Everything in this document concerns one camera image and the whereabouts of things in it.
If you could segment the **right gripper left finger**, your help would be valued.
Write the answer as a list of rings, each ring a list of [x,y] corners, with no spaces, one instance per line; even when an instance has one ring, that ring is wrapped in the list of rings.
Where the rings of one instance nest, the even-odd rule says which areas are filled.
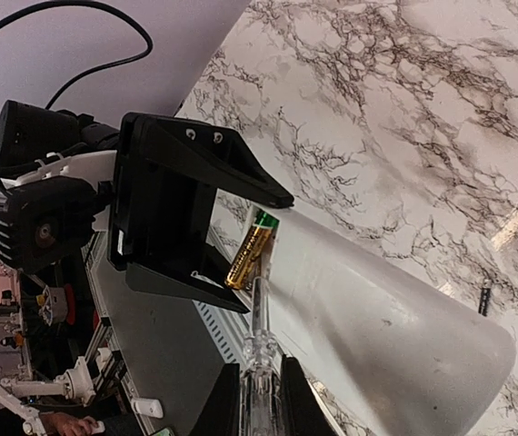
[[[190,436],[235,436],[240,413],[240,365],[226,363]]]

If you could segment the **white remote control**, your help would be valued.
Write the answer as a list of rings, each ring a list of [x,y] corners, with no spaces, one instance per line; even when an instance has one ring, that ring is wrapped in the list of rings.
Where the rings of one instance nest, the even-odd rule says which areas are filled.
[[[272,216],[283,349],[375,434],[468,433],[513,369],[513,336],[294,209]]]

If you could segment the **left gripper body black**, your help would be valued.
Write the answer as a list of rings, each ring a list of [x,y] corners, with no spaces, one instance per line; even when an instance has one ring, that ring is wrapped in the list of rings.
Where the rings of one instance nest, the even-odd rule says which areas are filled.
[[[129,113],[121,122],[109,221],[108,259],[183,270],[201,262],[212,211],[210,186],[182,174],[194,145],[211,146],[209,125]]]

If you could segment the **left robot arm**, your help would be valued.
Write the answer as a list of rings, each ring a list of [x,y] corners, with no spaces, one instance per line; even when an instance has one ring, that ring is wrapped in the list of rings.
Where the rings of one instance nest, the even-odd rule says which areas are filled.
[[[226,191],[272,209],[293,196],[242,136],[207,123],[127,114],[119,128],[90,116],[8,102],[0,115],[0,259],[36,273],[79,250],[107,213],[108,259],[127,285],[234,312],[230,263],[207,240]]]

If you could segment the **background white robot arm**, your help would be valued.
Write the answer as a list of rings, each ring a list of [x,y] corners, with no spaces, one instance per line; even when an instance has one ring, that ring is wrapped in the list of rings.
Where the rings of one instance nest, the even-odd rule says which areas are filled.
[[[115,375],[125,375],[120,352],[107,349],[96,359],[102,365],[92,377],[84,357],[53,381],[0,381],[0,403],[24,420],[27,435],[46,435],[40,412],[25,397],[63,396],[84,406]],[[243,364],[227,363],[190,431],[192,435],[334,435],[299,362],[278,359],[269,351],[251,352]]]

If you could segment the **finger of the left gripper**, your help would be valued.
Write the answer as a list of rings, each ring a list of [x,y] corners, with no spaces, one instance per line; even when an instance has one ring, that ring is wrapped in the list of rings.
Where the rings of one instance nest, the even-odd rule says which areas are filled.
[[[139,263],[130,263],[125,272],[126,284],[135,292],[203,302],[232,312],[249,313],[246,305],[230,290],[198,278],[174,278]]]
[[[136,114],[138,153],[165,169],[274,209],[294,196],[258,162],[233,129],[184,118]]]

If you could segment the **person hand in background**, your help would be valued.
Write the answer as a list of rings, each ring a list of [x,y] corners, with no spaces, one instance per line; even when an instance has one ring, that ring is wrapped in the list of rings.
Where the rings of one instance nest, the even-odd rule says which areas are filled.
[[[92,417],[76,418],[64,412],[47,412],[40,420],[48,435],[87,436],[103,433],[105,426]]]

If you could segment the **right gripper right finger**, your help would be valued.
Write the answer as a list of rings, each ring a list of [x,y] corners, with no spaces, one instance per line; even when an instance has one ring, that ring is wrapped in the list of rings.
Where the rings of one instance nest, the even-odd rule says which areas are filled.
[[[291,436],[326,436],[332,427],[305,378],[301,364],[286,355],[281,364],[284,431]]]

